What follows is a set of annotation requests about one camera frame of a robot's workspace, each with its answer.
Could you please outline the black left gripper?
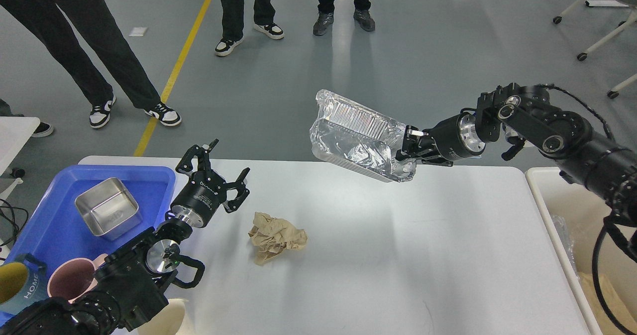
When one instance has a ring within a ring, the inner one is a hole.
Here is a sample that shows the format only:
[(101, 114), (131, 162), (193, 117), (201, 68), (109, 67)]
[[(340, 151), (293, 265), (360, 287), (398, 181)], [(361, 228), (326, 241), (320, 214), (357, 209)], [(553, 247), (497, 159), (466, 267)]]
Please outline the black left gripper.
[[(237, 211), (250, 194), (246, 185), (250, 167), (229, 183), (212, 169), (210, 153), (218, 142), (216, 138), (210, 145), (189, 147), (175, 167), (177, 173), (187, 175), (189, 180), (171, 203), (170, 212), (192, 227), (207, 226), (221, 203), (226, 213)], [(230, 191), (236, 192), (232, 199)]]

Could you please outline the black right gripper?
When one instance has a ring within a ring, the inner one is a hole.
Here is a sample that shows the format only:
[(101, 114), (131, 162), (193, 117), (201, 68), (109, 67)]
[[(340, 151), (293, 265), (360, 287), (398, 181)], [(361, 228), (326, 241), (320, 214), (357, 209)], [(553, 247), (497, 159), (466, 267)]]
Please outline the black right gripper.
[(402, 148), (396, 151), (398, 162), (414, 160), (425, 165), (452, 167), (454, 162), (480, 158), (486, 144), (477, 134), (475, 116), (460, 113), (440, 121), (430, 129), (407, 125)]

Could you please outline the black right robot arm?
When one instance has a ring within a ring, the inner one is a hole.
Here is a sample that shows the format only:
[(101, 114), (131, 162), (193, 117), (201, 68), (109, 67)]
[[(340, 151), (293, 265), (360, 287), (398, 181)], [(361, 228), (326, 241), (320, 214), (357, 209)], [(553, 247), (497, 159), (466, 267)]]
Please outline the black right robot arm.
[(512, 132), (507, 137), (511, 147), (502, 154), (503, 160), (514, 158), (526, 142), (537, 147), (540, 154), (556, 163), (567, 183), (582, 185), (611, 210), (603, 219), (592, 252), (592, 280), (605, 314), (622, 333), (630, 335), (630, 329), (605, 301), (598, 258), (609, 235), (619, 250), (636, 259), (636, 236), (626, 239), (620, 226), (635, 227), (637, 222), (637, 156), (615, 141), (603, 118), (599, 121), (604, 133), (598, 133), (578, 113), (550, 105), (548, 92), (554, 89), (555, 85), (524, 87), (511, 83), (482, 93), (475, 108), (464, 108), (433, 128), (408, 125), (395, 158), (450, 167), (455, 161), (482, 154), (487, 143), (500, 138), (501, 130)]

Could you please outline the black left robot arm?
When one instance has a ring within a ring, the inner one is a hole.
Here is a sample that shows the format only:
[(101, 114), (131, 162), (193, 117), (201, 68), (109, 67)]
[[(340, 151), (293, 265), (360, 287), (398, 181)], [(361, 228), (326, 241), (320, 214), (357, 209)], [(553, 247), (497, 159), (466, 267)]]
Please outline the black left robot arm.
[(168, 304), (169, 285), (194, 288), (205, 265), (182, 255), (180, 244), (194, 228), (209, 224), (220, 206), (236, 211), (249, 195), (242, 170), (227, 182), (212, 169), (208, 146), (191, 146), (175, 170), (188, 182), (175, 197), (165, 221), (150, 227), (106, 256), (92, 275), (96, 281), (76, 300), (47, 297), (23, 308), (1, 327), (3, 335), (109, 335), (129, 331), (149, 322)]

